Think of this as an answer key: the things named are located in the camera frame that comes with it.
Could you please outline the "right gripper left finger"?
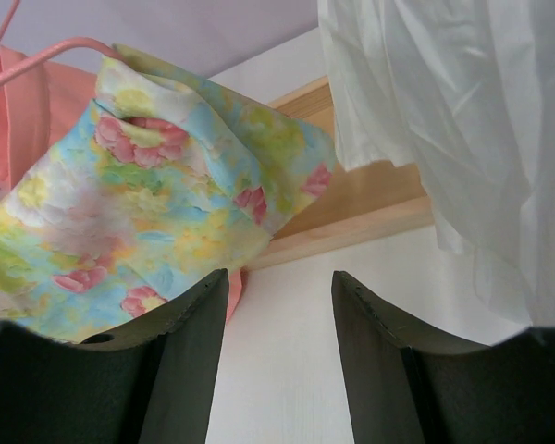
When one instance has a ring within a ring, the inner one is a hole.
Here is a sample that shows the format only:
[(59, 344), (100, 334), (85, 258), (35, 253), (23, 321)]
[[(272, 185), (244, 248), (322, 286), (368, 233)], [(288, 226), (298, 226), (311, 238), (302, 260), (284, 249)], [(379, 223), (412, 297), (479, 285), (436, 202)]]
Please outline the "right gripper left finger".
[(228, 306), (217, 270), (79, 344), (0, 321), (0, 443), (202, 443)]

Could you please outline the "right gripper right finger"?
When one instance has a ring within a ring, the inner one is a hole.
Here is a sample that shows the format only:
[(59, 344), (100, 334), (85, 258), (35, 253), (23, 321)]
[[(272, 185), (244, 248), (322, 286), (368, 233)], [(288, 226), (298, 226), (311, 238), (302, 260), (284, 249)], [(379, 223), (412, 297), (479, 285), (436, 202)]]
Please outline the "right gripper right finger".
[(356, 442), (555, 443), (555, 327), (487, 346), (348, 273), (334, 273), (331, 293)]

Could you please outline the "floral pastel skirt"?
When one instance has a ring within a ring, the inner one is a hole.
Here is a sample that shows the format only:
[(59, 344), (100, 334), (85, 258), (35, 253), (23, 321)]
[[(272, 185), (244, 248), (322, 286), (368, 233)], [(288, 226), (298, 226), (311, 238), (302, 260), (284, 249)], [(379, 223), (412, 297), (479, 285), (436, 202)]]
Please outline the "floral pastel skirt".
[(235, 271), (327, 189), (321, 129), (119, 46), (0, 202), (0, 319), (80, 342)]

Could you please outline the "pink wire hanger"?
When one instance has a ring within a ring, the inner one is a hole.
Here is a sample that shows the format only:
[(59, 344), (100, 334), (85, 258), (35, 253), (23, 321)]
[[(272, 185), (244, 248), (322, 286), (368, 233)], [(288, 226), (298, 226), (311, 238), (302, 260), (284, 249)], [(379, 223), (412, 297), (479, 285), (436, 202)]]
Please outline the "pink wire hanger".
[(60, 56), (68, 50), (77, 48), (91, 49), (99, 52), (103, 56), (120, 61), (123, 60), (123, 57), (119, 52), (104, 43), (88, 37), (74, 37), (56, 43), (31, 57), (25, 58), (24, 60), (13, 65), (11, 68), (2, 71), (0, 73), (0, 88), (16, 77), (37, 68), (44, 62), (56, 56)]

